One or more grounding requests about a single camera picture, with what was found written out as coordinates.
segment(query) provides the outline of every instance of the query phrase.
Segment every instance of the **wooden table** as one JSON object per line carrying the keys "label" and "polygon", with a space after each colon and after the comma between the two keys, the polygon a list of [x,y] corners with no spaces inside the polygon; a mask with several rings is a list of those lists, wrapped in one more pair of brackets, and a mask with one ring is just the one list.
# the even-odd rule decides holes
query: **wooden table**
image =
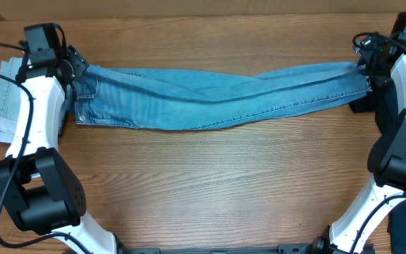
{"label": "wooden table", "polygon": [[[396,13],[40,20],[103,67],[189,68],[254,75],[289,66],[356,61],[358,32],[388,34]],[[0,22],[0,42],[37,22]],[[0,48],[0,61],[20,52]],[[222,131],[166,132],[77,126],[59,149],[82,182],[87,210],[127,247],[227,248],[307,243],[337,220],[367,177],[380,133],[348,106]],[[8,145],[0,144],[0,159]],[[370,238],[390,252],[388,220]],[[6,211],[0,228],[17,230]],[[60,253],[48,240],[0,253]]]}

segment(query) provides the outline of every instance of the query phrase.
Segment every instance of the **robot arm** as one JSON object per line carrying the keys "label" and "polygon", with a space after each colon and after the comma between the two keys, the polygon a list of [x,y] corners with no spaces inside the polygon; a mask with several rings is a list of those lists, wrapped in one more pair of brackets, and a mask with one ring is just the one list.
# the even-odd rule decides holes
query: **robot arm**
{"label": "robot arm", "polygon": [[[399,34],[406,40],[405,29]],[[25,28],[27,42],[31,49],[30,65],[23,66],[17,75],[17,81],[32,93],[34,97],[34,114],[29,134],[29,143],[21,159],[19,174],[14,179],[8,177],[14,157],[18,156],[21,139],[27,123],[29,104],[26,95],[21,93],[21,107],[15,138],[9,147],[6,158],[0,161],[0,197],[6,183],[10,195],[4,200],[14,224],[21,231],[34,231],[39,235],[62,232],[77,239],[91,253],[123,254],[128,253],[116,236],[102,229],[86,210],[84,190],[75,174],[57,152],[57,133],[59,110],[64,101],[63,87],[71,82],[74,75],[80,75],[89,64],[72,48],[60,45],[53,24],[42,24]],[[363,42],[364,45],[383,46],[383,41]],[[406,87],[406,60],[398,49],[389,49],[384,58],[382,69],[388,68],[393,74],[384,79],[373,79],[373,91],[379,93],[386,78],[395,79],[396,86]],[[376,55],[362,52],[366,65],[376,61]],[[279,253],[294,254],[334,254],[349,253],[352,247],[361,253],[364,243],[381,220],[404,200],[394,199],[385,204],[365,226],[358,242],[358,229],[378,204],[389,197],[406,193],[406,90],[399,90],[399,117],[395,125],[380,137],[372,148],[368,160],[370,171],[366,185],[355,198],[347,212],[334,222],[322,237],[316,238],[310,245],[279,245]],[[41,176],[43,186],[24,189],[34,176]],[[58,238],[70,246],[76,253],[84,253],[81,247],[64,237]]]}
{"label": "robot arm", "polygon": [[[81,183],[58,153],[59,111],[64,102],[63,87],[72,75],[80,75],[88,63],[69,47],[59,44],[53,24],[25,28],[31,49],[17,81],[34,98],[34,111],[28,142],[18,168],[19,175],[12,180],[10,195],[4,206],[21,231],[33,230],[39,235],[68,234],[91,253],[121,254],[123,245],[115,235],[102,229],[86,211],[85,194]],[[30,103],[20,90],[20,112],[16,134],[0,161],[0,196],[9,180],[11,164],[18,156],[27,125]],[[25,189],[24,184],[41,177],[44,185]],[[56,237],[76,253],[81,247],[64,237]]]}

